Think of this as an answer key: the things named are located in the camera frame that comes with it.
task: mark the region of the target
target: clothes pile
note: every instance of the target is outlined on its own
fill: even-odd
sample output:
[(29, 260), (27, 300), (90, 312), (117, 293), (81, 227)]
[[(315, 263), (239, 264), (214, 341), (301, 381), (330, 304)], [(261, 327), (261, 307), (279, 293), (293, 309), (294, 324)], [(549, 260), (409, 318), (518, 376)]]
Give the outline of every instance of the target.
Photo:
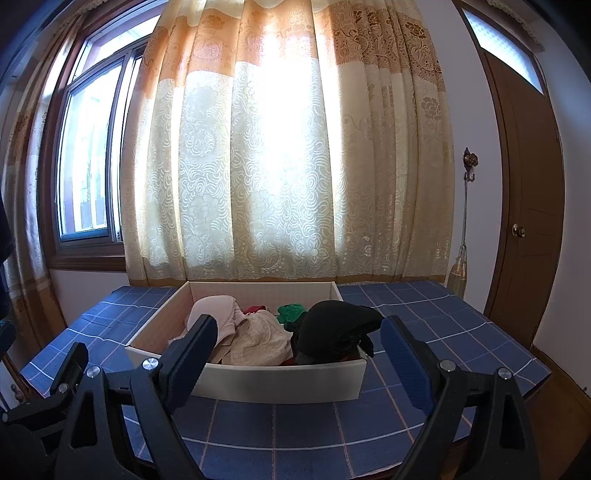
[(169, 344), (186, 335), (202, 314), (217, 322), (208, 362), (250, 367), (345, 361), (358, 358), (358, 345), (373, 356), (368, 333), (378, 330), (383, 319), (377, 310), (338, 300), (318, 302), (308, 311), (297, 303), (281, 306), (275, 316), (264, 305), (242, 311), (234, 297), (217, 295), (195, 302), (185, 330)]

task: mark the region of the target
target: white box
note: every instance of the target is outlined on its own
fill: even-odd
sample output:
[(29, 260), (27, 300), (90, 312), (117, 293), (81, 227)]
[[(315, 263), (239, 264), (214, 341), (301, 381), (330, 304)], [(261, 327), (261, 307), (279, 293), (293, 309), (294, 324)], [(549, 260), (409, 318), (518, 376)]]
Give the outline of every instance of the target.
[[(159, 358), (168, 340), (180, 335), (196, 301), (212, 295), (230, 295), (240, 308), (265, 305), (277, 308), (301, 303), (309, 309), (322, 300), (343, 300), (334, 282), (226, 283), (186, 282), (127, 343), (125, 351), (137, 367), (146, 358)], [(253, 403), (321, 403), (359, 397), (366, 355), (323, 365), (238, 367), (206, 364), (193, 395)]]

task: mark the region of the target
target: white wall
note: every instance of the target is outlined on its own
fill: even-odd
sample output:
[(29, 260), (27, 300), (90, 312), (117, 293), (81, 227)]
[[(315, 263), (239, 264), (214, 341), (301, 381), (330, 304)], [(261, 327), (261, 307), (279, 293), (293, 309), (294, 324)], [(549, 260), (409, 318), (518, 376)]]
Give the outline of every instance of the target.
[(49, 273), (68, 325), (113, 290), (129, 285), (124, 272), (50, 270)]
[(584, 388), (591, 386), (591, 83), (545, 21), (531, 27), (545, 48), (537, 58), (560, 131), (566, 192), (558, 271), (534, 345)]
[(468, 187), (466, 300), (482, 312), (491, 288), (502, 207), (501, 145), (491, 90), (472, 38), (451, 0), (416, 0), (443, 71), (452, 118), (456, 200), (449, 267), (462, 235), (464, 167), (468, 147), (478, 155), (476, 181)]

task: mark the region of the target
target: window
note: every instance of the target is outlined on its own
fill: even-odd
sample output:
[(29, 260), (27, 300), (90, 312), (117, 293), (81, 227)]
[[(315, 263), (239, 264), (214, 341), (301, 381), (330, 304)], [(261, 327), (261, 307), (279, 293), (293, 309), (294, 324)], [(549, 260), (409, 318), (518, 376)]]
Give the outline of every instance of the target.
[(523, 48), (516, 45), (515, 42), (480, 17), (467, 10), (464, 10), (464, 13), (470, 22), (470, 26), (480, 46), (504, 61), (509, 67), (530, 82), (540, 93), (544, 93), (534, 62), (523, 51)]
[(60, 247), (122, 240), (119, 159), (125, 118), (160, 11), (152, 3), (118, 18), (80, 49), (64, 92), (56, 145), (55, 229)]

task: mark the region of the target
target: wooden door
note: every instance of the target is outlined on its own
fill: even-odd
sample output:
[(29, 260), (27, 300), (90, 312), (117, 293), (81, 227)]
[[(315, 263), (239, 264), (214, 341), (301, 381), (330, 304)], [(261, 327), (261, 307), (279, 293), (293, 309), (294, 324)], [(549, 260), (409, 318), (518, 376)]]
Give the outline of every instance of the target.
[(529, 348), (548, 303), (562, 241), (560, 139), (548, 97), (491, 53), (484, 56), (496, 90), (504, 156), (499, 255), (485, 313)]

